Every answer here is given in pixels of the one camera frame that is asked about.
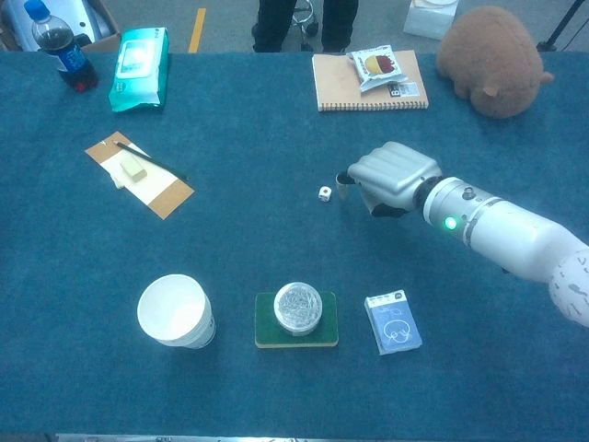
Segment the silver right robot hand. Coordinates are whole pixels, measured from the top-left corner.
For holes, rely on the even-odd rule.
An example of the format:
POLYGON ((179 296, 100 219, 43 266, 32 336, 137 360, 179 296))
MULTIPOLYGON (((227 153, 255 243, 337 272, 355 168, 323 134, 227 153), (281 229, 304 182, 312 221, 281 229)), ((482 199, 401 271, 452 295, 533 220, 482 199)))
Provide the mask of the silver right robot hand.
POLYGON ((420 206, 418 194, 442 177, 437 162, 397 142, 387 142, 362 156, 336 175, 342 200, 348 187, 357 185, 373 217, 401 217, 420 206))

